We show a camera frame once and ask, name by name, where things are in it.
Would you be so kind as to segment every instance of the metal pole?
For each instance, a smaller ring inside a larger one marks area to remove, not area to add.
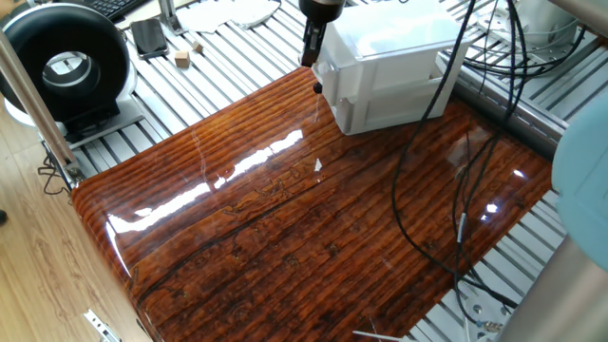
[[[608,273],[566,237],[497,342],[608,340]]]
[[[74,158],[64,136],[50,116],[47,105],[42,101],[38,90],[36,90],[34,83],[29,78],[26,69],[12,48],[7,35],[1,29],[0,71],[2,71],[5,79],[9,82],[12,91],[17,95],[21,105],[23,105],[26,112],[33,119],[57,162],[63,167],[68,164],[71,164],[72,167],[77,166],[76,158]]]
[[[161,22],[175,34],[184,33],[173,0],[159,0],[159,5],[161,6]]]

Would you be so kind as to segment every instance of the white cloth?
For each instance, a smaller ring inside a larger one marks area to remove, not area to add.
[[[232,1],[205,1],[190,9],[178,9],[178,20],[184,29],[213,33],[232,18]]]
[[[184,29],[196,32],[213,33],[228,20],[249,29],[273,16],[279,6],[274,0],[208,0],[178,9],[178,19]]]
[[[275,14],[280,3],[269,0],[236,0],[232,22],[241,29],[249,29]]]

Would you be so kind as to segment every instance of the glossy wooden board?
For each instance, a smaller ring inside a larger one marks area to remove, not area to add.
[[[402,335],[453,285],[390,210],[415,124],[344,136],[314,82],[299,69],[73,192],[156,338],[353,340],[371,322]],[[467,131],[474,153],[493,130],[450,101],[397,188],[408,231],[450,266]],[[476,260],[550,185],[549,162],[508,138],[486,173],[469,210]]]

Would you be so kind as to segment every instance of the light blue object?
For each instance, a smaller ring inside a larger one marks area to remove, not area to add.
[[[608,93],[566,129],[553,160],[553,187],[570,237],[608,271]]]

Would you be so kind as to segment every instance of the white cable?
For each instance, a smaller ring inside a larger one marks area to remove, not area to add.
[[[403,338],[384,336],[384,335],[379,335],[379,334],[376,334],[376,333],[358,332],[358,331],[352,331],[352,333],[354,333],[354,334],[360,334],[362,336],[367,336],[367,337],[379,338],[379,339],[385,340],[385,341],[395,341],[395,342],[404,342],[405,341]]]

